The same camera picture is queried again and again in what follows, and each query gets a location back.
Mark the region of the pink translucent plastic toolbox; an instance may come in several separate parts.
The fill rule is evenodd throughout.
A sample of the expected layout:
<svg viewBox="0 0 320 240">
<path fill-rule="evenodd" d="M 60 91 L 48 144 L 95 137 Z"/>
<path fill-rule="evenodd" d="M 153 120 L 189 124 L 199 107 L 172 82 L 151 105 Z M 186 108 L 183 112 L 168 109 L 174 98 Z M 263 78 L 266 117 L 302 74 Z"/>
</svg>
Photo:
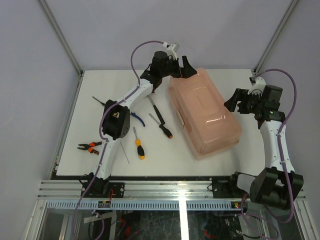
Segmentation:
<svg viewBox="0 0 320 240">
<path fill-rule="evenodd" d="M 224 99 L 204 68 L 189 78 L 169 79 L 168 94 L 184 138 L 196 159 L 237 145 L 242 127 L 224 106 Z"/>
</svg>

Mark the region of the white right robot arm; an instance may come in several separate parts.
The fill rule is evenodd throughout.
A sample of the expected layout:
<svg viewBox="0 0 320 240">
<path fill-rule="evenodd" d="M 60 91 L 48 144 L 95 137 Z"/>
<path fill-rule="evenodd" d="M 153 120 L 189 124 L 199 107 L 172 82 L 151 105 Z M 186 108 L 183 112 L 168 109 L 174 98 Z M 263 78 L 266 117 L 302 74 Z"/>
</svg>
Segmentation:
<svg viewBox="0 0 320 240">
<path fill-rule="evenodd" d="M 288 210 L 304 184 L 290 162 L 285 132 L 286 115 L 279 111 L 282 88 L 266 85 L 263 90 L 237 88 L 224 103 L 230 111 L 253 114 L 262 135 L 265 168 L 249 181 L 250 200 L 254 203 Z"/>
</svg>

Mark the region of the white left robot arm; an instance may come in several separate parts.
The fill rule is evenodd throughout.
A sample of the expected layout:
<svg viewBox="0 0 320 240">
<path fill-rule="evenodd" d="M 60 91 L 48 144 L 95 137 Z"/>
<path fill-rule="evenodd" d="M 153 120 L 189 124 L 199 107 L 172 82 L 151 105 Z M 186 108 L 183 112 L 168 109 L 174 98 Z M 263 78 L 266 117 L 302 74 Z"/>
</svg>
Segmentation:
<svg viewBox="0 0 320 240">
<path fill-rule="evenodd" d="M 119 100 L 109 99 L 104 103 L 103 115 L 99 123 L 100 141 L 82 143 L 79 150 L 88 151 L 99 157 L 92 172 L 84 174 L 79 182 L 82 185 L 81 196 L 108 197 L 114 196 L 114 189 L 109 178 L 117 148 L 121 140 L 127 136 L 131 127 L 132 109 L 145 97 L 153 93 L 165 77 L 188 79 L 197 74 L 187 56 L 179 59 L 175 52 L 156 51 L 151 63 L 138 76 L 138 83 L 131 91 Z"/>
</svg>

